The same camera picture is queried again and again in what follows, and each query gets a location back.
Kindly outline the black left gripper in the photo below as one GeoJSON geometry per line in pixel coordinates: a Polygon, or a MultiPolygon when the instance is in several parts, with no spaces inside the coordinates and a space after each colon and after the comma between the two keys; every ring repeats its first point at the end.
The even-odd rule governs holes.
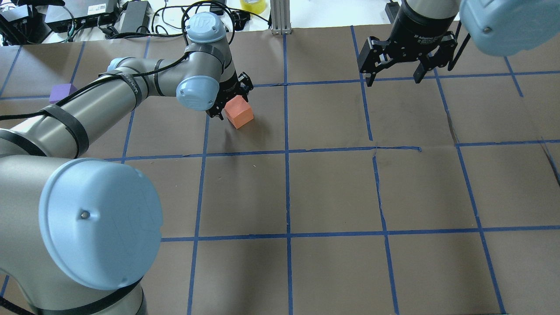
{"type": "Polygon", "coordinates": [[[220,120],[224,120],[222,111],[226,104],[236,96],[247,98],[253,89],[254,84],[246,72],[242,72],[239,75],[234,72],[229,79],[220,82],[217,102],[206,110],[206,114],[210,118],[218,117],[220,120]]]}

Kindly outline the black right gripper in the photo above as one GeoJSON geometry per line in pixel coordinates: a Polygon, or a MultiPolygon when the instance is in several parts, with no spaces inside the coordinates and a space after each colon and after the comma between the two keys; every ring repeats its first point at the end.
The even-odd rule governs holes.
{"type": "Polygon", "coordinates": [[[420,56],[420,64],[413,74],[415,83],[419,84],[430,70],[448,65],[457,46],[454,32],[448,31],[454,18],[434,19],[411,9],[400,9],[389,40],[369,36],[360,50],[358,68],[360,73],[365,74],[366,86],[372,87],[376,75],[392,67],[396,60],[414,60],[438,45],[433,56],[420,56]]]}

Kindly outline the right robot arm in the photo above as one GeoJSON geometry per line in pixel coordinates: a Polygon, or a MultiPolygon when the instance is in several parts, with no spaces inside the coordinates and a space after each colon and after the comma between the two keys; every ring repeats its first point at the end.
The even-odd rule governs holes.
{"type": "Polygon", "coordinates": [[[534,49],[559,32],[557,0],[403,0],[387,40],[370,36],[357,58],[371,86],[394,64],[418,62],[420,83],[436,67],[452,70],[468,42],[489,56],[534,49]]]}

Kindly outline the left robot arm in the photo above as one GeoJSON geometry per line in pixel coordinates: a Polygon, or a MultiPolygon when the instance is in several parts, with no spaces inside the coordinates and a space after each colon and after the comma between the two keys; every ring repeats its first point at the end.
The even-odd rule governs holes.
{"type": "Polygon", "coordinates": [[[161,243],[158,193],[140,170],[84,154],[150,96],[213,117],[250,90],[219,16],[182,23],[177,60],[116,58],[94,82],[1,130],[1,272],[33,313],[147,313],[140,281],[161,243]]]}

